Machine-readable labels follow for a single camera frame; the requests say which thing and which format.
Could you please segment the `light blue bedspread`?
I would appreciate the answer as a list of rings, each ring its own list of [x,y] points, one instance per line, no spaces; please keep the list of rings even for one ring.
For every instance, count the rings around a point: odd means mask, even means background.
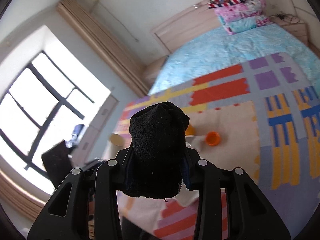
[[[187,42],[167,58],[149,94],[274,53],[289,54],[319,91],[319,58],[274,23],[235,35],[218,27]]]

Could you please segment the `beige curtain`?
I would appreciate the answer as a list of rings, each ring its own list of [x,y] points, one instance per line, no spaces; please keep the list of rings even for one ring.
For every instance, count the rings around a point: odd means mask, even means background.
[[[0,178],[1,198],[21,215],[34,222],[46,203],[18,186],[3,171]]]
[[[140,97],[149,88],[143,79],[144,64],[76,0],[62,0],[57,12],[100,58]]]

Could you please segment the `beige lower curtain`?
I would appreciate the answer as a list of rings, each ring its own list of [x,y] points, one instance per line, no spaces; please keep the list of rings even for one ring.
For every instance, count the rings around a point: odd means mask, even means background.
[[[0,178],[1,198],[21,215],[34,222],[46,203],[18,186],[3,171]]]

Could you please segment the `orange bottle cap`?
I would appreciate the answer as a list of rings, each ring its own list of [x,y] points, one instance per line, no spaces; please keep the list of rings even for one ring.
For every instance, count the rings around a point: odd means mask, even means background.
[[[219,133],[211,131],[205,137],[205,143],[211,147],[217,146],[221,141]]]

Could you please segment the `pink folded quilt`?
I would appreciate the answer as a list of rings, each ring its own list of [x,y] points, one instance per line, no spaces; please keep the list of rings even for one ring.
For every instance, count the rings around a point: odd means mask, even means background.
[[[265,0],[245,0],[244,3],[216,8],[214,12],[222,24],[227,24],[262,15],[265,7]]]

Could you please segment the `wooden nightstand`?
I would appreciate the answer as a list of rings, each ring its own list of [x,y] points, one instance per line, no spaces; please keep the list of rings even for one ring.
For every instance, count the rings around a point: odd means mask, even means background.
[[[161,57],[149,64],[143,72],[143,79],[147,86],[151,88],[159,75],[161,68],[167,61],[168,56]]]
[[[270,20],[281,26],[288,33],[304,43],[307,47],[309,46],[308,27],[303,20],[292,15],[273,15],[270,16]]]

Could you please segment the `blue cloth on cabinet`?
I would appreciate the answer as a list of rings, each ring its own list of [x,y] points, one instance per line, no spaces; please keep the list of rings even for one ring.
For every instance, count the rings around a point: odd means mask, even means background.
[[[75,147],[79,143],[79,138],[84,127],[84,124],[78,124],[74,127],[71,135],[65,141],[67,148]]]

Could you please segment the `wooden bed headboard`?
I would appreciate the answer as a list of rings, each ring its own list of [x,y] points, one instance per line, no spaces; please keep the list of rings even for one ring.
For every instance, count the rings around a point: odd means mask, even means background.
[[[208,8],[204,0],[161,23],[151,34],[164,51],[171,54],[185,43],[220,25],[214,10]]]

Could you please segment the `left wooden nightstand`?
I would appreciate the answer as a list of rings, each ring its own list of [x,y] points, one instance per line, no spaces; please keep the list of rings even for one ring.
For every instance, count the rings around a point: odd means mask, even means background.
[[[147,86],[151,88],[159,75],[161,68],[167,61],[168,56],[161,57],[149,64],[143,72],[143,79]]]

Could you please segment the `dark framed window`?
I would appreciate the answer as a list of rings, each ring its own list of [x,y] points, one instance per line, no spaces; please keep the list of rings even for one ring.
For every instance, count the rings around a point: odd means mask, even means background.
[[[41,155],[74,127],[88,127],[110,95],[43,25],[2,62],[1,157],[25,180],[50,194],[54,187]]]

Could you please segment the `colourful patterned blanket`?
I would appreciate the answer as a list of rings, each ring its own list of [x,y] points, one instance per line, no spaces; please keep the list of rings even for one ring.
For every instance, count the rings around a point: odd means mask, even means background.
[[[131,116],[163,101],[180,107],[198,136],[220,135],[217,146],[200,143],[202,158],[242,167],[291,236],[303,230],[319,204],[319,96],[292,57],[267,55],[129,103],[114,132],[129,145]]]

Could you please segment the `blue folded quilt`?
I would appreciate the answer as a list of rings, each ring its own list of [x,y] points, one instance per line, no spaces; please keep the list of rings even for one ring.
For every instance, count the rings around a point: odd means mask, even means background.
[[[272,24],[270,19],[265,15],[252,16],[233,22],[226,22],[221,16],[219,16],[218,19],[229,35],[242,33],[250,29]]]

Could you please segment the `yellow tape roll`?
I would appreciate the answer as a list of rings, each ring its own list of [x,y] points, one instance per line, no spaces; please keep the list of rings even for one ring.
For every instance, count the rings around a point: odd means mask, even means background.
[[[187,129],[185,130],[185,135],[186,136],[194,136],[196,134],[195,128],[189,124]]]

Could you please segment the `beige window cabinet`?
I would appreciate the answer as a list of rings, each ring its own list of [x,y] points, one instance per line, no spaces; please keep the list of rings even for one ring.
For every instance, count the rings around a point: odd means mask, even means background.
[[[110,94],[102,104],[96,116],[85,129],[76,149],[72,152],[74,166],[81,167],[87,161],[93,146],[118,103],[119,101]]]

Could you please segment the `black sock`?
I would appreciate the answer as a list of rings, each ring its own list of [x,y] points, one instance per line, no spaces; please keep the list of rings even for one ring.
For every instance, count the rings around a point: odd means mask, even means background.
[[[130,161],[123,192],[167,199],[179,194],[189,116],[171,102],[146,107],[130,119]]]

